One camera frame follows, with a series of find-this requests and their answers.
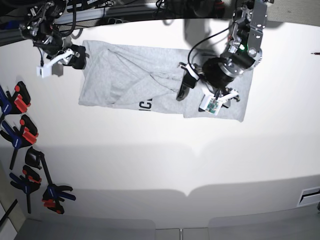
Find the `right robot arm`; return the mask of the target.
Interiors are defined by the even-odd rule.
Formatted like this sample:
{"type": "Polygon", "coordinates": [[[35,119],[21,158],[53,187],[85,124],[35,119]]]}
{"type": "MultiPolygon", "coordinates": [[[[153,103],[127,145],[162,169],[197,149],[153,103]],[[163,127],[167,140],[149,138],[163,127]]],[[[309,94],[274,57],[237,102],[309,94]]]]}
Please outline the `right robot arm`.
{"type": "Polygon", "coordinates": [[[67,66],[83,70],[86,66],[86,48],[72,42],[77,27],[77,3],[75,0],[45,0],[29,8],[25,23],[19,25],[24,39],[31,40],[40,54],[41,73],[55,66],[67,66]],[[56,20],[71,6],[72,23],[67,30],[60,30],[56,20]]]}

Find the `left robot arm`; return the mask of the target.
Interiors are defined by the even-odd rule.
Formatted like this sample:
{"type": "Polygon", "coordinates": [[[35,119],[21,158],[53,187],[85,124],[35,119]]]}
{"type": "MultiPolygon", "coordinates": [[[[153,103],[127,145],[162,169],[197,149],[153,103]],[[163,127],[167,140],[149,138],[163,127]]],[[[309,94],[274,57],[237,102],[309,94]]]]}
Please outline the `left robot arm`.
{"type": "Polygon", "coordinates": [[[267,22],[267,1],[247,0],[233,12],[225,50],[218,57],[209,58],[199,66],[191,62],[180,63],[185,75],[176,95],[177,101],[186,98],[197,82],[203,81],[213,88],[213,96],[218,98],[231,92],[228,85],[240,74],[254,69],[262,59],[261,42],[267,22]]]}

